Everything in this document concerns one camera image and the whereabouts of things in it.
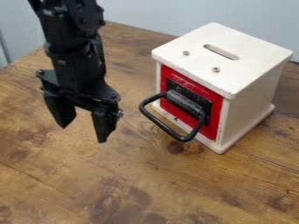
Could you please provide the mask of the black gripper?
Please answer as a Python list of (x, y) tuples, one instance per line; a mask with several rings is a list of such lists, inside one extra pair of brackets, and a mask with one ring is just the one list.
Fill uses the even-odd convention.
[(75, 107), (94, 111), (98, 141), (105, 143), (118, 127), (123, 111), (118, 106), (121, 95), (106, 82), (102, 38), (97, 35), (82, 47), (61, 52), (46, 43), (45, 51), (54, 69), (42, 70), (37, 76), (42, 80), (43, 98), (51, 115), (59, 126), (66, 128), (77, 118)]

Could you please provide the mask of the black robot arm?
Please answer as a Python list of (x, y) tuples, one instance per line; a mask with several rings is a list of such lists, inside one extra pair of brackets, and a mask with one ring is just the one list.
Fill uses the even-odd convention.
[(107, 84), (106, 54), (99, 28), (106, 24), (98, 0), (29, 0), (41, 19), (45, 52), (53, 70), (41, 70), (43, 99), (62, 127), (77, 118), (77, 109), (91, 112), (98, 141), (115, 131), (121, 95)]

